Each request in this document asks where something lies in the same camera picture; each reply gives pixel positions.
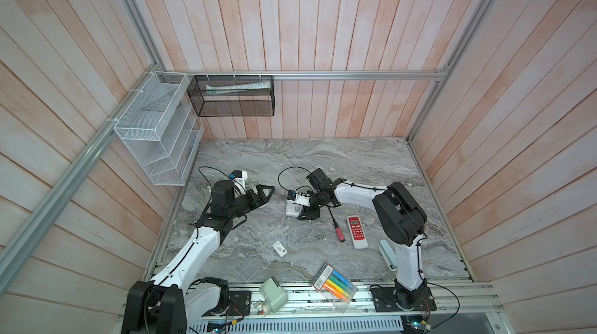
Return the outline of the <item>white remote with yellow sticker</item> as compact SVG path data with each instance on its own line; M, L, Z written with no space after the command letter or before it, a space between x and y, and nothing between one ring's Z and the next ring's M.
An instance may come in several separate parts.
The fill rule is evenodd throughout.
M300 203L287 202L285 208L285 215L288 217L298 217L303 211L303 205Z

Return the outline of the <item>red handled screwdriver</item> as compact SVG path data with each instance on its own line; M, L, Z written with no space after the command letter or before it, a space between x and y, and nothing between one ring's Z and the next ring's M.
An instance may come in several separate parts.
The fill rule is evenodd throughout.
M329 214L331 216L331 219L332 219L332 222L333 222L333 225L334 225L334 230L335 230L335 233L337 235L337 238L338 238L339 242L345 242L344 233L343 233L342 229L340 228L339 223L335 219L334 214L333 214L331 208L329 206L327 206L326 208L328 209L328 212L329 212Z

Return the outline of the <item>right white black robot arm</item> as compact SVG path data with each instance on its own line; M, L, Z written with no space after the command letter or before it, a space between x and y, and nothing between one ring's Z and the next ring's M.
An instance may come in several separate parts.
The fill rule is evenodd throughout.
M428 291L420 250L427 215L409 190L398 182L388 186L366 186L346 179L333 181L321 169L311 172L307 179L312 189L306 193L290 190L287 195L288 206L301 207L300 220L319 218L323 206L352 204L376 212L385 235L393 242L393 259L385 256L386 263L396 268L393 296L399 308L414 309Z

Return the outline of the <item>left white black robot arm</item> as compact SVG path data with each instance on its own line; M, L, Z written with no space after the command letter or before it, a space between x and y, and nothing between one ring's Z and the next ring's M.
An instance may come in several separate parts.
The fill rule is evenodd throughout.
M244 187L244 180L221 180L184 247L149 281L138 281L129 290L121 327L123 333L185 333L208 312L229 307L228 282L216 277L197 279L197 274L225 237L233 222L266 204L275 187Z

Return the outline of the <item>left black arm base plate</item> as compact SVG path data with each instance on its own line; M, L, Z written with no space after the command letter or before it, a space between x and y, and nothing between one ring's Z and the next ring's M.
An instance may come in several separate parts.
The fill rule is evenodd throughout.
M205 311L202 317L224 315L247 316L250 314L252 293L249 290L220 291L215 304Z

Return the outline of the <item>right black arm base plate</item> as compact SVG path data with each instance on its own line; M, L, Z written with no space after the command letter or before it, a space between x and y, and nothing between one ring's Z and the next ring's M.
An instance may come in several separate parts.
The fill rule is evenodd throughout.
M402 287L369 288L376 312L434 312L437 310L435 298L429 287L422 284L417 290L409 291Z

